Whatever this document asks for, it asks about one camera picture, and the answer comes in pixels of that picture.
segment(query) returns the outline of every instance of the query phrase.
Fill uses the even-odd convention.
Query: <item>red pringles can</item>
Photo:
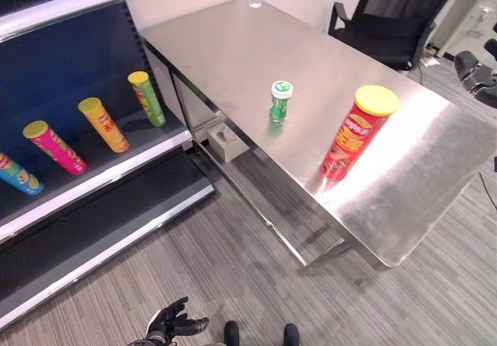
[[[357,89],[354,105],[342,123],[324,161],[321,173],[334,181],[345,178],[400,101],[383,86],[365,85]]]

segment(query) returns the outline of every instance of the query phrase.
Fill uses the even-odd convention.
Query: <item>shelf edge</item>
[[[0,227],[0,244],[7,241],[11,237],[14,237],[26,228],[34,225],[38,220],[41,220],[61,207],[89,194],[94,189],[98,189],[104,185],[117,181],[145,162],[164,154],[191,138],[191,133],[188,130],[184,130],[181,133],[176,134],[174,137],[164,140],[160,144],[157,144],[132,158],[108,168],[97,176],[75,186],[73,189],[63,192],[52,198],[50,201],[47,201],[46,203],[31,209],[29,212],[18,216],[14,220],[11,220],[7,224]]]
[[[46,301],[56,293],[65,289],[70,284],[77,282],[82,276],[99,267],[112,256],[118,254],[124,248],[132,245],[134,242],[140,240],[142,237],[149,234],[153,230],[161,227],[165,222],[167,222],[174,216],[177,216],[183,210],[187,209],[196,202],[199,202],[201,199],[208,196],[213,191],[214,187],[212,185],[207,185],[206,187],[198,191],[195,195],[190,196],[188,199],[183,200],[178,205],[173,206],[167,212],[161,214],[160,216],[157,216],[140,229],[122,239],[119,243],[116,243],[108,249],[104,250],[102,253],[97,254],[94,258],[79,266],[73,272],[70,272],[63,278],[58,279],[56,282],[49,285],[46,289],[42,290],[34,297],[30,298],[25,303],[16,307],[14,310],[0,318],[0,330],[3,330],[3,328],[7,327],[9,324],[19,319],[21,316],[25,315],[34,307]]]
[[[40,28],[50,21],[116,0],[52,0],[0,18],[0,43]]]

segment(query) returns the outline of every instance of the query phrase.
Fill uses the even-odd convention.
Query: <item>blue shelf back panel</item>
[[[0,152],[20,164],[41,152],[22,135],[42,119],[66,143],[93,128],[78,111],[90,96],[110,115],[141,108],[127,82],[149,71],[126,5],[116,3],[0,43]]]

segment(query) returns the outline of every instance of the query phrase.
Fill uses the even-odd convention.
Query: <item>small green bottle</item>
[[[153,126],[163,126],[165,117],[161,105],[158,103],[154,88],[150,83],[150,78],[147,72],[136,71],[127,76],[127,80],[137,94],[138,100],[141,103],[147,117]]]
[[[273,106],[269,110],[269,115],[275,123],[281,123],[287,117],[287,103],[293,92],[294,87],[288,81],[276,81],[273,83],[271,88]]]

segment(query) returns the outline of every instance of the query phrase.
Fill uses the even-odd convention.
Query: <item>black shoe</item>
[[[224,344],[226,346],[240,346],[240,333],[234,321],[228,321],[224,326]]]
[[[285,331],[283,333],[283,346],[299,346],[300,339],[298,335],[298,329],[295,324],[285,325]]]

